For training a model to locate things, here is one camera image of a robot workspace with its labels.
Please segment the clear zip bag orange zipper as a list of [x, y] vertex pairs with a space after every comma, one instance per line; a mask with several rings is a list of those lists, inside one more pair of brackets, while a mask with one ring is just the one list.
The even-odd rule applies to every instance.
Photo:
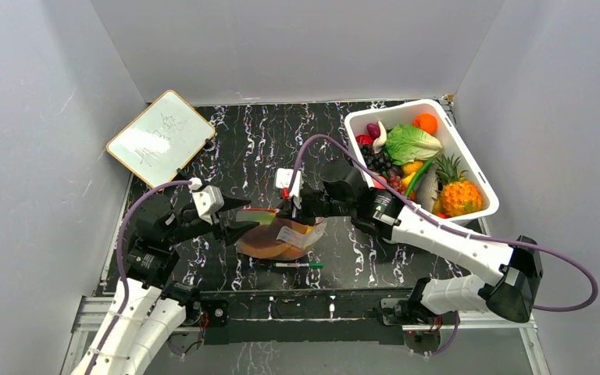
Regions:
[[318, 218], [313, 225], [304, 225], [278, 217], [273, 209], [242, 209], [236, 220], [259, 224], [236, 242], [235, 247], [240, 254], [282, 262], [295, 261], [307, 255], [327, 226], [324, 218]]

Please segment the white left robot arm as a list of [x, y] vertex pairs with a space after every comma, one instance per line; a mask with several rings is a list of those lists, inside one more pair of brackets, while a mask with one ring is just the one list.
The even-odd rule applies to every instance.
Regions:
[[175, 209], [156, 191], [127, 211], [116, 239], [119, 283], [92, 343], [74, 374], [143, 374], [172, 333], [204, 316], [198, 290], [172, 281], [179, 255], [175, 245], [213, 235], [232, 245], [254, 223], [239, 224], [224, 213], [250, 204], [208, 186]]

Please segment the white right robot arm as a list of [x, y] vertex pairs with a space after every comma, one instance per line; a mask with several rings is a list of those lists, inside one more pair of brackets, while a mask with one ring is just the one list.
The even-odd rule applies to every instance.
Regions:
[[426, 212], [387, 189], [370, 187], [362, 174], [343, 159], [332, 160], [321, 172], [323, 186], [294, 183], [295, 193], [277, 208], [279, 217], [312, 225], [319, 218], [348, 217], [352, 226], [396, 244], [412, 245], [456, 263], [465, 277], [417, 281], [408, 300], [384, 307], [390, 324], [429, 323], [455, 311], [491, 312], [515, 323], [530, 319], [543, 276], [534, 242], [519, 245], [476, 240], [447, 220], [428, 220]]

